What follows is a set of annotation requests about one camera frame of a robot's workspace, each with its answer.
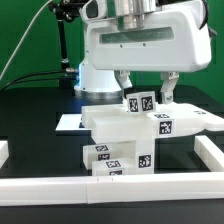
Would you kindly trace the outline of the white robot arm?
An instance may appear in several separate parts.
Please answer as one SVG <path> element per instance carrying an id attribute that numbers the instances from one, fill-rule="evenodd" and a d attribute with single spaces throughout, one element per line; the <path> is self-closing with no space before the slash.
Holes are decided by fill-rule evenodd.
<path id="1" fill-rule="evenodd" d="M 169 104 L 179 74 L 211 61 L 206 0 L 89 0 L 80 15 L 85 53 L 77 89 L 89 97 L 129 88 L 133 71 L 158 72 L 162 102 Z"/>

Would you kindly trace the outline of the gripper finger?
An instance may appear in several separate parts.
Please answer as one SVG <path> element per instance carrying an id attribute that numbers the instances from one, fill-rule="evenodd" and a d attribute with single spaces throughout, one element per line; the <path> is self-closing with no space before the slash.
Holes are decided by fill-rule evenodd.
<path id="1" fill-rule="evenodd" d="M 170 104 L 173 102 L 173 90 L 179 79 L 178 72 L 162 72 L 161 80 L 163 81 L 161 87 L 161 96 L 163 104 Z"/>
<path id="2" fill-rule="evenodd" d="M 129 78 L 129 71 L 115 71 L 114 76 L 122 89 L 130 88 L 132 86 L 131 80 Z"/>

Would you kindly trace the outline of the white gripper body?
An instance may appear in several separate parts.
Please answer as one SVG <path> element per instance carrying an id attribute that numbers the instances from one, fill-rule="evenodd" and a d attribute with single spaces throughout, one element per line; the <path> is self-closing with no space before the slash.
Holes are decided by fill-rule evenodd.
<path id="1" fill-rule="evenodd" d="M 203 0 L 89 0 L 80 14 L 98 70 L 194 72 L 211 61 Z"/>

